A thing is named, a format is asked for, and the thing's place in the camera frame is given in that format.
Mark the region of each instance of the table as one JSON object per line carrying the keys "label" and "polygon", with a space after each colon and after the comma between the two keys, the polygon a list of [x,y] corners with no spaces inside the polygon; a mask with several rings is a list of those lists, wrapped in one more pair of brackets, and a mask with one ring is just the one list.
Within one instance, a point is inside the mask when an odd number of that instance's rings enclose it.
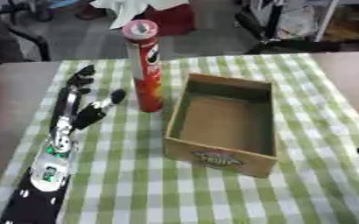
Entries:
{"label": "table", "polygon": [[[313,57],[359,111],[359,52],[315,54]],[[0,174],[58,66],[59,63],[0,66]]]}

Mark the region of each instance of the can lid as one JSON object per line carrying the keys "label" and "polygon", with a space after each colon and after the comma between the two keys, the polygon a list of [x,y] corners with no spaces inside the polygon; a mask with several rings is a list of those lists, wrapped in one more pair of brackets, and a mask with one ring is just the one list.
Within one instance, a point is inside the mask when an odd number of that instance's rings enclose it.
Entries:
{"label": "can lid", "polygon": [[123,27],[123,35],[127,39],[150,39],[157,34],[157,24],[146,19],[130,21]]}

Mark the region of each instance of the box label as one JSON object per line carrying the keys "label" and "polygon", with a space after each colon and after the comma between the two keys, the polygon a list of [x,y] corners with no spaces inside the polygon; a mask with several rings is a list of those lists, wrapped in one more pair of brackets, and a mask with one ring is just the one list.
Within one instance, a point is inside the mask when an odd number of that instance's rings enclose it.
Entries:
{"label": "box label", "polygon": [[232,158],[229,154],[220,151],[193,151],[192,154],[194,154],[203,164],[214,167],[243,164],[243,162]]}

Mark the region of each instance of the cardboard box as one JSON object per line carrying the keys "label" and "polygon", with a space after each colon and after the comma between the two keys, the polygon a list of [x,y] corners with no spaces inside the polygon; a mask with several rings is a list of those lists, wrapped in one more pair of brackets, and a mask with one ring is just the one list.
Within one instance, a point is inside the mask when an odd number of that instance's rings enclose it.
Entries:
{"label": "cardboard box", "polygon": [[270,83],[189,74],[165,133],[165,154],[265,178],[276,163]]}

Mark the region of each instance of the floor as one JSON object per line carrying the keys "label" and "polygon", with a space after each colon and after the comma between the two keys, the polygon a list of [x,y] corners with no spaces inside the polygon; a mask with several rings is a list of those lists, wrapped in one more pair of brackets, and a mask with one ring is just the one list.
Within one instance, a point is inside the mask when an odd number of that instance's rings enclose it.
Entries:
{"label": "floor", "polygon": [[[161,57],[243,54],[255,41],[247,31],[234,27],[234,14],[240,8],[228,0],[191,0],[196,16],[196,30],[187,35],[163,37],[159,41]],[[72,10],[55,13],[54,20],[39,23],[21,16],[19,22],[49,42],[53,60],[97,60],[127,58],[125,40],[120,30],[109,30],[113,15],[93,21],[74,17]],[[28,59],[39,58],[32,44],[20,41]]]}

